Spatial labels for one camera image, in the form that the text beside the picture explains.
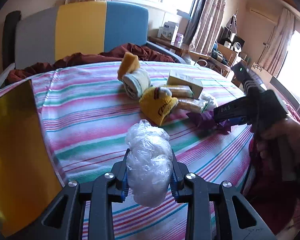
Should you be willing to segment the person right hand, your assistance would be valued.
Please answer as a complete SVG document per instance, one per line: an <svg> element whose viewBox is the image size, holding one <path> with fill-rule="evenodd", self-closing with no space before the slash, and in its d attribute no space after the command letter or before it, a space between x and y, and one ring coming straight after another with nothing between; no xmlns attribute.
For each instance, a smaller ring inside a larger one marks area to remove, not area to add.
<svg viewBox="0 0 300 240"><path fill-rule="evenodd" d="M299 122L285 118L262 132L254 123L251 131L254 134L251 162L258 179L300 179Z"/></svg>

